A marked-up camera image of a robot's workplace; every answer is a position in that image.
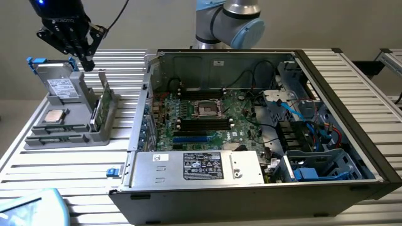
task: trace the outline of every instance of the green circuit board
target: green circuit board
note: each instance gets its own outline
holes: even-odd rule
[[[248,150],[263,151],[264,145],[252,141],[247,135],[247,131],[252,134],[258,128],[250,122],[247,122],[242,109],[246,101],[239,100],[238,97],[244,96],[244,93],[239,90],[231,90],[218,100],[220,108],[220,116],[197,116],[196,106],[199,103],[204,105],[216,103],[216,100],[206,101],[187,101],[179,100],[173,95],[168,95],[164,98],[156,98],[153,102],[153,114],[157,118],[157,151],[172,151],[173,149],[173,132],[176,129],[176,120],[184,119],[227,119],[232,118],[234,127],[231,130],[207,131],[208,141],[204,143],[181,143],[183,147],[180,151],[195,150],[223,150],[224,144],[240,144],[246,145]],[[260,137],[255,137],[258,142],[262,142]]]

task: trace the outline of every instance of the gray floor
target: gray floor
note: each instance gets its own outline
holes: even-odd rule
[[[0,100],[0,157],[13,142],[39,103],[39,100]]]

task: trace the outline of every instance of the sticker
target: sticker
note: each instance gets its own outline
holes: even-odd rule
[[[223,66],[224,61],[223,60],[214,60],[214,66]]]
[[[60,99],[77,98],[77,93],[69,79],[48,79],[48,83]]]
[[[155,154],[152,161],[168,161],[169,160],[169,154]]]
[[[184,180],[223,179],[220,152],[183,153],[183,178]]]

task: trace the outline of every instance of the warning label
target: warning label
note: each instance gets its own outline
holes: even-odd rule
[[[184,153],[183,178],[185,180],[223,179],[220,153]]]
[[[77,98],[77,93],[69,79],[48,79],[48,83],[60,99]]]

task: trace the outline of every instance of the capacitor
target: capacitor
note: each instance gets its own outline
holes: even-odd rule
[[[239,95],[238,100],[243,101],[243,100],[246,100],[246,97],[243,95]]]

